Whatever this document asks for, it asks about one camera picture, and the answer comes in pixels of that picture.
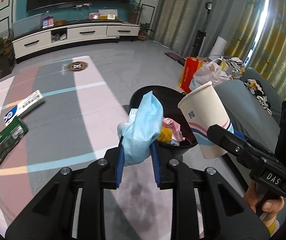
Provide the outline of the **person right hand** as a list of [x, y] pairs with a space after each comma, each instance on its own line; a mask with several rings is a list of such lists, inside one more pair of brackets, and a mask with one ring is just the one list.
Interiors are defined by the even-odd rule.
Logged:
[[[255, 191], [255, 186], [256, 183], [251, 181], [244, 196], [245, 202], [254, 212], [256, 212], [257, 204], [260, 202], [257, 192]], [[267, 215], [262, 222], [267, 228], [276, 221], [277, 215], [283, 209], [284, 204], [285, 202], [283, 197], [280, 197], [279, 199], [268, 199], [266, 202], [264, 202], [261, 209], [267, 213]]]

